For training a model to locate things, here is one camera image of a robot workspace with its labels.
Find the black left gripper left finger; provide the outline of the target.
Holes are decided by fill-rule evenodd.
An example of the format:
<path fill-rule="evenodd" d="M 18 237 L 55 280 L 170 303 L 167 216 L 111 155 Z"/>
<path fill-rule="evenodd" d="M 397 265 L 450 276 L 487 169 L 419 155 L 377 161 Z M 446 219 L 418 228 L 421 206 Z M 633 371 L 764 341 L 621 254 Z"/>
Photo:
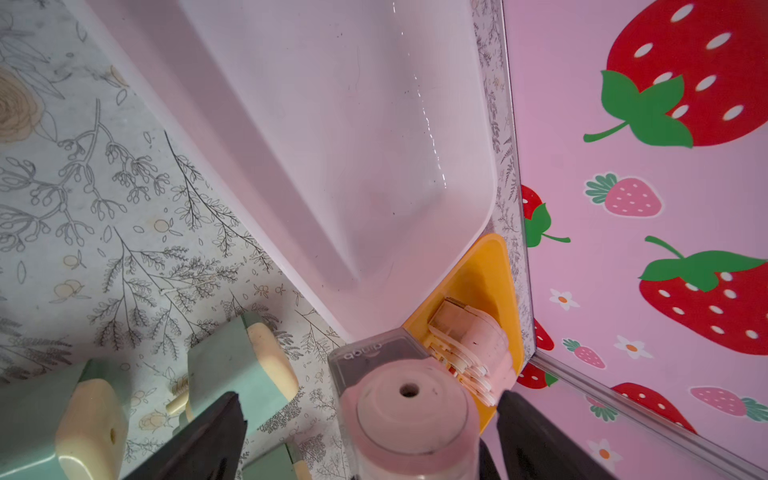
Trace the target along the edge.
<path fill-rule="evenodd" d="M 239 395 L 227 392 L 133 470 L 128 480 L 233 480 L 247 431 Z"/>

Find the yellow plastic storage box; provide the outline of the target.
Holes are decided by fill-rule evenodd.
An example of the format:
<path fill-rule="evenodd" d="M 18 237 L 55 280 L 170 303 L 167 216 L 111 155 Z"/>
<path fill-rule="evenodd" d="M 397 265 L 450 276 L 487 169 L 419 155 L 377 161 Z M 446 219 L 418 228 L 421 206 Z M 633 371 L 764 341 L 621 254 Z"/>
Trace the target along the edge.
<path fill-rule="evenodd" d="M 488 234 L 481 237 L 403 324 L 424 347 L 428 334 L 427 324 L 448 298 L 484 311 L 500 324 L 507 334 L 509 351 L 518 377 L 525 363 L 524 343 L 507 247 L 501 236 Z M 478 411 L 479 430 L 484 431 L 497 406 L 485 406 L 474 395 L 470 395 Z"/>

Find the white plastic storage box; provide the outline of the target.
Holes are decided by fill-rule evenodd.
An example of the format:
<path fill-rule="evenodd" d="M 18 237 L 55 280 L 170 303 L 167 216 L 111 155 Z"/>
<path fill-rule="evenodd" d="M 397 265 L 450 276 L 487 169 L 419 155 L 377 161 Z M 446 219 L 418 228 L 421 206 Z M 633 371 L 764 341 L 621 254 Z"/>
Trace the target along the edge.
<path fill-rule="evenodd" d="M 343 339 L 402 325 L 486 226 L 468 2 L 68 8 Z"/>

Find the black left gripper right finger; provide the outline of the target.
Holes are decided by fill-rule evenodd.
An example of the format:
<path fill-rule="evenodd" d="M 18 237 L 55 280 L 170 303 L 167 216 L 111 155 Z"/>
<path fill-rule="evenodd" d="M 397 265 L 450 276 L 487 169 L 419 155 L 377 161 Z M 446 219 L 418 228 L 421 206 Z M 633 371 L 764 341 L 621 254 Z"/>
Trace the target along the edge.
<path fill-rule="evenodd" d="M 504 392 L 497 413 L 500 447 L 510 479 L 613 477 L 520 394 Z"/>

